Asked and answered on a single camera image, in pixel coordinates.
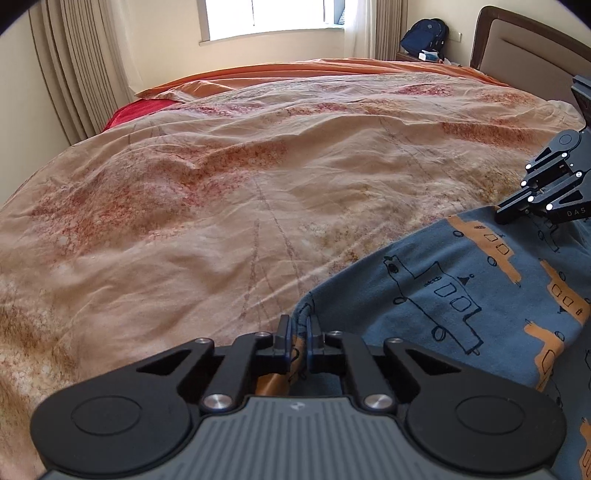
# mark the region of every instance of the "orange bed sheet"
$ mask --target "orange bed sheet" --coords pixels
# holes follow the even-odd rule
[[[269,63],[199,73],[137,94],[141,99],[169,99],[180,102],[205,98],[217,93],[239,90],[261,83],[282,80],[383,73],[426,72],[450,77],[475,79],[490,85],[506,84],[470,67],[455,67],[437,63],[411,61],[381,61],[370,59],[318,59],[292,63]]]

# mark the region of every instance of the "window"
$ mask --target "window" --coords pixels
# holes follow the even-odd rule
[[[340,0],[197,0],[203,40],[335,25]]]

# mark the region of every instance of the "upholstered headboard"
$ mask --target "upholstered headboard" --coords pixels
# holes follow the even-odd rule
[[[591,48],[531,18],[484,7],[470,66],[545,100],[577,106],[572,78],[591,78]]]

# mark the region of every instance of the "blue fabric with train print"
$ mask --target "blue fabric with train print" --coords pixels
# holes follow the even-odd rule
[[[354,263],[309,292],[294,315],[302,324],[315,314],[324,331],[375,345],[402,337],[543,390],[569,422],[556,475],[590,480],[590,248],[591,219],[556,226],[526,216],[501,226],[485,207]],[[294,390],[335,393],[333,382],[313,375]]]

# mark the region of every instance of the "backpack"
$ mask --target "backpack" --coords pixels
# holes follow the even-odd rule
[[[415,23],[400,41],[411,56],[417,57],[423,50],[441,53],[449,28],[440,18],[423,19]]]

